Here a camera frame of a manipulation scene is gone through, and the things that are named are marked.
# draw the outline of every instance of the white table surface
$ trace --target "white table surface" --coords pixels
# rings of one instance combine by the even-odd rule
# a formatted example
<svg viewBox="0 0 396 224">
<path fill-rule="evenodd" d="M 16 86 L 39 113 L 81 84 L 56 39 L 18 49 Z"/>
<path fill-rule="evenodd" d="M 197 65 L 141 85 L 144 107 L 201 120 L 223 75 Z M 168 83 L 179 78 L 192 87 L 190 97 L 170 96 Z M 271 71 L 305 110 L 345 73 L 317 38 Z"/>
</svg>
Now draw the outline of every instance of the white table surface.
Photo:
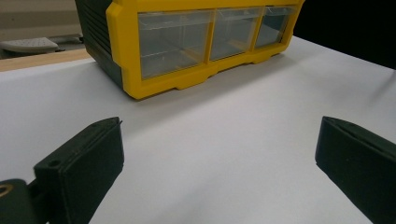
<svg viewBox="0 0 396 224">
<path fill-rule="evenodd" d="M 120 117 L 125 164 L 91 223 L 362 224 L 315 163 L 322 116 L 396 142 L 394 70 L 294 37 L 271 60 L 143 101 L 92 59 L 0 74 L 0 179 Z"/>
</svg>

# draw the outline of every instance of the plastic drawer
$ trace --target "plastic drawer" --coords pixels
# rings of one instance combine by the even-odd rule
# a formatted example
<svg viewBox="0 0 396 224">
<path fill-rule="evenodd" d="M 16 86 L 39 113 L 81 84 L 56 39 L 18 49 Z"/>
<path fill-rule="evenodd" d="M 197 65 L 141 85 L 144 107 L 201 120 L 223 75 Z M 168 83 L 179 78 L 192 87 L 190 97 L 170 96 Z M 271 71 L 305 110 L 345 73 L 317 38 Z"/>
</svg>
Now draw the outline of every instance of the plastic drawer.
<svg viewBox="0 0 396 224">
<path fill-rule="evenodd" d="M 260 15 L 260 7 L 218 9 L 210 60 L 215 61 L 247 51 Z"/>
<path fill-rule="evenodd" d="M 295 10 L 295 7 L 266 7 L 256 48 L 279 43 L 288 23 L 289 15 Z"/>
<path fill-rule="evenodd" d="M 156 77 L 204 61 L 212 10 L 140 13 L 141 76 Z"/>
</svg>

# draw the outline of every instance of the screw hole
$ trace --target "screw hole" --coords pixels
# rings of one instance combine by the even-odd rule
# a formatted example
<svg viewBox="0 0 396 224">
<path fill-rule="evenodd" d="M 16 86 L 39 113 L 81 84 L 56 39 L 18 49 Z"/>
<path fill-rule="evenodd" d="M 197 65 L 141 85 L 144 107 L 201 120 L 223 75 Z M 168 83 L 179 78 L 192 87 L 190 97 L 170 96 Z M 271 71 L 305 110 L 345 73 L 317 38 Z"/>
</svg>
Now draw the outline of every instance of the screw hole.
<svg viewBox="0 0 396 224">
<path fill-rule="evenodd" d="M 12 185 L 6 184 L 6 185 L 0 185 L 0 198 L 8 194 L 10 191 L 12 191 L 14 187 Z"/>
<path fill-rule="evenodd" d="M 51 162 L 49 163 L 49 167 L 55 167 L 55 166 L 57 166 L 57 165 L 59 165 L 59 164 L 61 164 L 60 161 L 51 161 Z"/>
</svg>

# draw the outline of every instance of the yellow storage organizer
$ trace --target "yellow storage organizer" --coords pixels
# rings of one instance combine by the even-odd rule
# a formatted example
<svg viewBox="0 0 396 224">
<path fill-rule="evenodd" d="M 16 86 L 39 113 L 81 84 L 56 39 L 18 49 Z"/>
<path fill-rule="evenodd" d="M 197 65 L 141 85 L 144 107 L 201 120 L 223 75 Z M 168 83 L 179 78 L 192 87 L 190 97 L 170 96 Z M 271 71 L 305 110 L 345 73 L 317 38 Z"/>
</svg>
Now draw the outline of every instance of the yellow storage organizer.
<svg viewBox="0 0 396 224">
<path fill-rule="evenodd" d="M 304 0 L 76 0 L 87 51 L 141 99 L 288 46 Z"/>
</svg>

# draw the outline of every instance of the yellow plastic frame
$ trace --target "yellow plastic frame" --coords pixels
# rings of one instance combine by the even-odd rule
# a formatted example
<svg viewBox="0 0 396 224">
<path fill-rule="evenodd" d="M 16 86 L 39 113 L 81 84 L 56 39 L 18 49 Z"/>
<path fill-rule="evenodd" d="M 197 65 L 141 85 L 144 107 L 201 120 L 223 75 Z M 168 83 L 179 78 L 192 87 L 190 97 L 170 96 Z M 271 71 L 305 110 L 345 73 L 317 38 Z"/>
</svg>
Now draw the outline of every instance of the yellow plastic frame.
<svg viewBox="0 0 396 224">
<path fill-rule="evenodd" d="M 123 89 L 135 99 L 141 99 L 173 88 L 182 90 L 205 82 L 219 71 L 243 63 L 261 63 L 285 50 L 304 0 L 113 0 L 106 11 L 113 61 L 121 68 Z M 262 23 L 256 29 L 249 51 L 216 61 L 209 61 L 212 38 L 205 47 L 203 64 L 177 70 L 168 74 L 142 79 L 140 69 L 138 13 L 155 11 L 179 11 L 216 9 L 223 7 L 282 7 L 294 6 L 297 11 L 290 15 L 280 43 L 254 49 Z M 208 35 L 213 36 L 214 22 L 209 23 Z"/>
</svg>

